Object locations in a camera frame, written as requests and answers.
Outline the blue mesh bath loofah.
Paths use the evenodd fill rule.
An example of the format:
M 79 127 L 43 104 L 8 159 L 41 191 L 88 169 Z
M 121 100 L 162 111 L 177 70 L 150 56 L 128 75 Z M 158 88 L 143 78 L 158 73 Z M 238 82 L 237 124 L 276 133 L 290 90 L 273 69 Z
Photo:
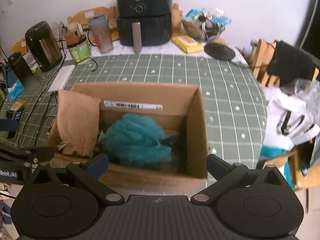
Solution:
M 171 147 L 163 139 L 163 128 L 152 118 L 128 113 L 99 137 L 99 148 L 119 165 L 140 168 L 171 161 Z

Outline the tan drawstring pouch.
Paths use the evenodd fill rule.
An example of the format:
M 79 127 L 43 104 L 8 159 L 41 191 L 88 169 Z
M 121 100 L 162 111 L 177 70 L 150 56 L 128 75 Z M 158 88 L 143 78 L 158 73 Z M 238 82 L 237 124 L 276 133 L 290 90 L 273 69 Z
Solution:
M 99 132 L 100 99 L 59 91 L 57 129 L 64 155 L 92 158 Z

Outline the green checkered tablecloth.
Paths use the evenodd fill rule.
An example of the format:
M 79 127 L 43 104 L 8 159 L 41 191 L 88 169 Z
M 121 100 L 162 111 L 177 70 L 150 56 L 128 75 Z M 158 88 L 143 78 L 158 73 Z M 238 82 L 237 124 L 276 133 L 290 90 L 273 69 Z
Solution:
M 256 166 L 266 103 L 248 68 L 202 56 L 107 55 L 76 66 L 66 89 L 75 83 L 113 81 L 196 85 L 202 91 L 210 153 Z

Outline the open cardboard box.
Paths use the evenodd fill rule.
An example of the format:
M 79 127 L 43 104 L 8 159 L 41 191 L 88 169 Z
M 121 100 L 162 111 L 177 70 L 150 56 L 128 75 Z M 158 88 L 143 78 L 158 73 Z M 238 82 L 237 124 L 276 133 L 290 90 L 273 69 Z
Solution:
M 47 145 L 61 163 L 106 154 L 101 181 L 110 187 L 183 194 L 208 177 L 206 117 L 195 85 L 76 83 L 59 91 Z

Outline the dark tumbler bottle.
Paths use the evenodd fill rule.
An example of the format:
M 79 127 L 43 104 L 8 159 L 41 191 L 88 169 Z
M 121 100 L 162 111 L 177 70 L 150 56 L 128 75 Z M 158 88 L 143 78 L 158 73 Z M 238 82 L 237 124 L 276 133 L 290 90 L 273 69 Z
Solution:
M 39 95 L 42 86 L 37 81 L 29 65 L 20 52 L 15 52 L 9 56 L 9 66 L 15 73 L 16 77 L 30 96 Z

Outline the white plastic bag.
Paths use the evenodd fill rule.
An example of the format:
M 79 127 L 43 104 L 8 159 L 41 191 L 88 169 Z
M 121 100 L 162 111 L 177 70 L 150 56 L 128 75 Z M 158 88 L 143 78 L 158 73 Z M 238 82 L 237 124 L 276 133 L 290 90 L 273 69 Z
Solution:
M 290 151 L 319 134 L 319 81 L 295 79 L 263 87 L 267 122 L 263 145 Z

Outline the white power bank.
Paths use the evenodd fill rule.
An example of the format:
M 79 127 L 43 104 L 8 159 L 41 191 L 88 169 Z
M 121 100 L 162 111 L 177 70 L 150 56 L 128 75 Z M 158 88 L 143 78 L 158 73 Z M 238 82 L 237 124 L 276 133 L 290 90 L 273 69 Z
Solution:
M 62 67 L 49 87 L 48 92 L 63 90 L 74 70 L 74 64 Z

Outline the green label supplement jar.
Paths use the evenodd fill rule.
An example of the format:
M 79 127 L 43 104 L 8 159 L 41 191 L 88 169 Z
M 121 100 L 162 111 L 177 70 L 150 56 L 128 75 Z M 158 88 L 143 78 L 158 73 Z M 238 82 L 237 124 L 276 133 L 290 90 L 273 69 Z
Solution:
M 74 63 L 80 63 L 92 56 L 87 37 L 83 36 L 80 38 L 79 43 L 72 46 L 68 46 L 68 51 Z

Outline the wooden chair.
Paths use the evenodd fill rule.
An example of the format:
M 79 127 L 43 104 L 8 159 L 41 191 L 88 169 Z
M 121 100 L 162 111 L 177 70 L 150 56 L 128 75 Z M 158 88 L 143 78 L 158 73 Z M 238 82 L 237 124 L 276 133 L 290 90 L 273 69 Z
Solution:
M 253 76 L 264 87 L 280 87 L 280 77 L 268 74 L 268 65 L 272 62 L 275 55 L 276 42 L 270 43 L 264 39 L 259 39 L 253 46 L 249 58 L 249 66 L 253 72 Z

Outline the black kettle base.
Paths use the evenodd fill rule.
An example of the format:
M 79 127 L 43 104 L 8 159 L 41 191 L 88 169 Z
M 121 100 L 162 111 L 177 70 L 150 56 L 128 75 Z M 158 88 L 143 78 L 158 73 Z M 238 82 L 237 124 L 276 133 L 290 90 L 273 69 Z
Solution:
M 232 48 L 219 43 L 206 44 L 204 46 L 204 52 L 207 55 L 222 61 L 230 61 L 235 58 L 235 52 Z

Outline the black electric kettle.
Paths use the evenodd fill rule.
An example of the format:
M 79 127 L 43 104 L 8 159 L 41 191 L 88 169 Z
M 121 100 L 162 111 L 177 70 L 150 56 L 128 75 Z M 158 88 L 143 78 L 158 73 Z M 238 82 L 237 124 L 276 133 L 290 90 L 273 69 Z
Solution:
M 25 41 L 42 72 L 53 69 L 62 60 L 62 55 L 51 27 L 41 21 L 25 33 Z

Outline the black garment on chair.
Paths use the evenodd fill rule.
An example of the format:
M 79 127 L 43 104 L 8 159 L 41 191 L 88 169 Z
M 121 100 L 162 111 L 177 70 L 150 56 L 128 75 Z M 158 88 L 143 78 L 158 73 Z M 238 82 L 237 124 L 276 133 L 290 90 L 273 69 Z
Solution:
M 279 77 L 280 86 L 283 86 L 292 83 L 295 79 L 311 81 L 315 69 L 316 65 L 311 57 L 283 41 L 276 41 L 267 73 Z

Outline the yellow wet wipes pack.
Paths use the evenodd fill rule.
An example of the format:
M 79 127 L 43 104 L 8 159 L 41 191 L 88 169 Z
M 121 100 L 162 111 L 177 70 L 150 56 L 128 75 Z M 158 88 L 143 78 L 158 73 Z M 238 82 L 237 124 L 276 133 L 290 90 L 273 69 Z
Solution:
M 186 54 L 204 51 L 202 44 L 187 35 L 175 36 L 171 39 L 171 41 Z

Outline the grey lid shaker bottle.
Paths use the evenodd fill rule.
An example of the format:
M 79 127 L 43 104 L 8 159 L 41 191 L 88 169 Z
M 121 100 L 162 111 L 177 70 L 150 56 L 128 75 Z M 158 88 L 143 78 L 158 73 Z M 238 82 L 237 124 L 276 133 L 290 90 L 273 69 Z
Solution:
M 101 53 L 107 53 L 113 50 L 113 42 L 108 23 L 108 18 L 104 14 L 95 15 L 88 20 L 89 29 Z

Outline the glass bowl of clutter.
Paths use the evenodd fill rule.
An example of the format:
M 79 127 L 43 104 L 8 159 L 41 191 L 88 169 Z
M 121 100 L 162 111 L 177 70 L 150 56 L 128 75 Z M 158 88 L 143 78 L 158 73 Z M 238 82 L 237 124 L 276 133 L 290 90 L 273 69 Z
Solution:
M 200 42 L 218 38 L 231 23 L 231 19 L 220 8 L 193 8 L 182 17 L 185 33 Z

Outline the black air fryer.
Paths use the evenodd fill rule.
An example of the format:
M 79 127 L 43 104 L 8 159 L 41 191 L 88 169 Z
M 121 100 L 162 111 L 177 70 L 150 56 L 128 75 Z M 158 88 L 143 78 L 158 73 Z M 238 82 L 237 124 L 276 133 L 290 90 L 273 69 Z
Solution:
M 139 53 L 160 46 L 172 36 L 172 0 L 117 0 L 120 43 Z

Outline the flat cardboard against wall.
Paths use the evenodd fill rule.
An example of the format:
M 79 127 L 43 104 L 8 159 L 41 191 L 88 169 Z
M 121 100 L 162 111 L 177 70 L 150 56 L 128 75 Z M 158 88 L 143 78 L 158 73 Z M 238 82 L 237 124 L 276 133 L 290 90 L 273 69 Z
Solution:
M 107 18 L 116 18 L 117 16 L 117 8 L 116 7 L 95 7 L 92 9 L 87 9 L 76 13 L 74 16 L 68 16 L 67 22 L 71 24 L 73 22 L 77 22 L 81 25 L 83 29 L 88 28 L 89 18 L 93 16 L 104 14 Z

